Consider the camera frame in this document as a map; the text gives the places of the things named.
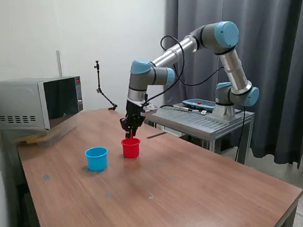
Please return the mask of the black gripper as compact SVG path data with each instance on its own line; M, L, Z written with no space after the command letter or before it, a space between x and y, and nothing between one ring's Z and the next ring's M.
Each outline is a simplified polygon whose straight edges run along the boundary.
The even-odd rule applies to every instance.
M141 127L145 116L141 115L143 108L138 104L127 101L126 102L126 117L119 120L122 129L125 131L126 138L133 138L136 132Z

